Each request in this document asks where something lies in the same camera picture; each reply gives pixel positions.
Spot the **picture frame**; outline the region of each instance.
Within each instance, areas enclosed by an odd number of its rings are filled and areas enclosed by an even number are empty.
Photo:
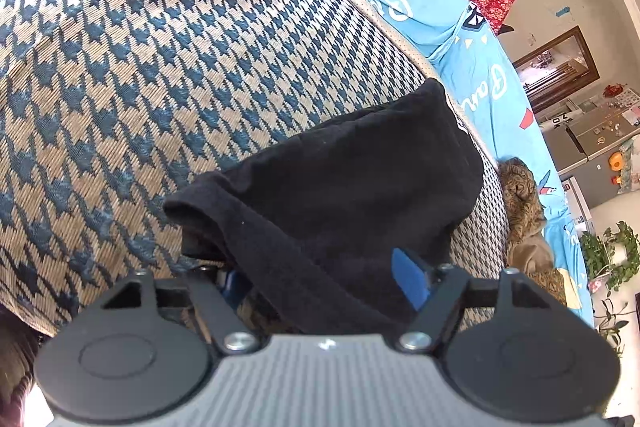
[[[580,26],[516,60],[513,67],[534,113],[561,102],[600,77]]]

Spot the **wooden frame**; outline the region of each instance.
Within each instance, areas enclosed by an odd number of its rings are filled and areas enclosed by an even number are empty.
[[[554,72],[551,77],[545,79],[544,84],[540,87],[536,87],[529,91],[525,89],[533,112],[539,112],[551,105],[554,105],[556,102],[561,102],[561,100],[565,99],[577,90],[582,89],[599,79],[600,74],[598,73],[596,64],[593,61],[593,57],[591,56],[591,52],[589,51],[589,47],[587,46],[587,42],[584,40],[584,36],[582,35],[579,26],[574,26],[574,28],[571,28],[569,31],[563,33],[559,37],[556,37],[544,46],[540,46],[538,49],[530,52],[530,54],[516,60],[513,63],[513,67],[517,70],[539,55],[542,55],[546,51],[555,48],[558,44],[568,41],[571,38],[575,38],[577,41],[580,52],[586,62],[586,71],[574,70],[567,62],[563,65],[565,66],[564,70]]]

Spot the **black circular pad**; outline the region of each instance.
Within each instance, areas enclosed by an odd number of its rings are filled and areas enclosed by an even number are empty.
[[[547,309],[512,308],[459,333],[443,363],[470,402],[505,419],[534,423],[593,413],[620,375],[606,341],[577,317]]]
[[[87,423],[129,423],[171,409],[209,372],[196,334],[155,308],[83,313],[42,348],[36,377],[48,402]]]

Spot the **orange object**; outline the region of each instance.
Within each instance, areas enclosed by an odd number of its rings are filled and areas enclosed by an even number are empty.
[[[614,96],[616,96],[617,94],[620,94],[621,92],[624,91],[624,86],[622,84],[614,84],[613,86],[607,86],[604,88],[604,92],[602,93],[602,95],[605,98],[612,98]]]
[[[609,157],[609,167],[612,171],[622,171],[625,166],[625,159],[620,152],[614,152]]]

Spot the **bed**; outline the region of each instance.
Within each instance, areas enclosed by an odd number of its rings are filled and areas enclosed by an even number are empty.
[[[517,156],[533,172],[567,305],[593,326],[584,259],[558,173],[518,75],[482,14],[468,0],[370,2],[433,65],[494,158]]]

